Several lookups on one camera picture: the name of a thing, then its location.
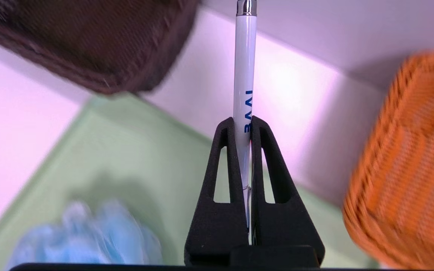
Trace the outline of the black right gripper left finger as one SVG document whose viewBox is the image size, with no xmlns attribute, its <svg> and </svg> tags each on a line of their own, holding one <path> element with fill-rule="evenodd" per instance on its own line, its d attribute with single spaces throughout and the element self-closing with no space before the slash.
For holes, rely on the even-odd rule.
<svg viewBox="0 0 434 271">
<path fill-rule="evenodd" d="M 230 201 L 214 201 L 220 153 L 227 148 Z M 234 119 L 223 120 L 212 140 L 203 185 L 184 246 L 186 266 L 229 266 L 231 251 L 248 245 L 248 225 L 235 143 Z"/>
</svg>

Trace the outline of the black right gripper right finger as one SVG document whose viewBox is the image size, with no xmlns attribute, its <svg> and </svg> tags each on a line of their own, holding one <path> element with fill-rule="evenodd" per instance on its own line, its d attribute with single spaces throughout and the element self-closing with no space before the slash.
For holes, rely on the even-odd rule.
<svg viewBox="0 0 434 271">
<path fill-rule="evenodd" d="M 254 116 L 252 246 L 255 266 L 320 266 L 325 248 L 288 172 L 270 126 Z"/>
</svg>

